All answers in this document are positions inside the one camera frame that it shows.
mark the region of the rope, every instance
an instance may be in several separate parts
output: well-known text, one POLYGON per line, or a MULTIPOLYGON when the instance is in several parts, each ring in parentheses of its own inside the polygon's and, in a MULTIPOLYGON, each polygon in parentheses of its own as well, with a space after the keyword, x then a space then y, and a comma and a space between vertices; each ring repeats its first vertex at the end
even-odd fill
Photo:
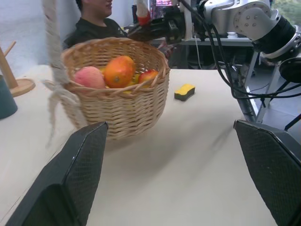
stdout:
POLYGON ((62 47, 60 32, 58 29, 57 13, 56 13, 56 0, 43 0, 43 9, 45 14, 46 23, 46 40, 48 55, 50 60, 50 67, 53 71, 54 85, 50 83, 44 83, 47 88, 53 90, 52 95, 49 98, 49 111, 50 122, 52 124, 51 135, 49 143, 51 142, 55 131, 55 109, 60 100, 64 100, 70 105, 74 112, 78 124, 80 127, 87 125, 87 121, 80 110, 79 98, 64 89, 63 85, 70 82, 68 75, 64 69, 64 65, 61 60, 62 47))

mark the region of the person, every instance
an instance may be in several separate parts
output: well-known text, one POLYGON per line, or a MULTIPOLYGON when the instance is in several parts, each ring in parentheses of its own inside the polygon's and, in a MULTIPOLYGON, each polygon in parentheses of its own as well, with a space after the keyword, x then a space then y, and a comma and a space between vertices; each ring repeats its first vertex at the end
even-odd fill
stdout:
POLYGON ((76 3, 81 11, 81 18, 76 24, 75 32, 65 40, 64 48, 92 39, 127 37, 118 23, 107 18, 112 14, 112 0, 76 0, 76 3))

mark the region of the yellow sponge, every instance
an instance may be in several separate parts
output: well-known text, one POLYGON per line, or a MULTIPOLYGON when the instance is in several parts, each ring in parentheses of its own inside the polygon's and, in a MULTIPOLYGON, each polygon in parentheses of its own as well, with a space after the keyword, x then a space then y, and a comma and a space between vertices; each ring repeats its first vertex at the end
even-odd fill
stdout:
POLYGON ((189 97, 194 95, 196 87, 190 84, 183 85, 174 93, 174 98, 181 101, 186 101, 189 97))

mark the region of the wall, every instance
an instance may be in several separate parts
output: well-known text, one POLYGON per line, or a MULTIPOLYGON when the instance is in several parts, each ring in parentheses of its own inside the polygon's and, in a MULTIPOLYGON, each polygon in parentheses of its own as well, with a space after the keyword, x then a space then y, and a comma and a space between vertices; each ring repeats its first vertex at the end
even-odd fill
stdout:
MULTIPOLYGON (((15 77, 31 67, 47 63, 42 0, 0 0, 0 46, 3 51, 14 40, 15 47, 7 56, 15 77)), ((113 0, 112 19, 120 26, 132 22, 134 0, 113 0)), ((58 0, 61 39, 74 30, 79 19, 75 0, 58 0)))

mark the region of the wooden base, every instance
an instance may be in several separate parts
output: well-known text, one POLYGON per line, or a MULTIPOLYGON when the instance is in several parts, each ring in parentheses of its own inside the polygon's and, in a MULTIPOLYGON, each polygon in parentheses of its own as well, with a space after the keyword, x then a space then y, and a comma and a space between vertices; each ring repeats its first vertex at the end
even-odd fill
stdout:
POLYGON ((17 97, 28 93, 29 91, 35 88, 36 84, 31 79, 17 79, 18 86, 16 88, 10 89, 11 94, 13 97, 17 97))

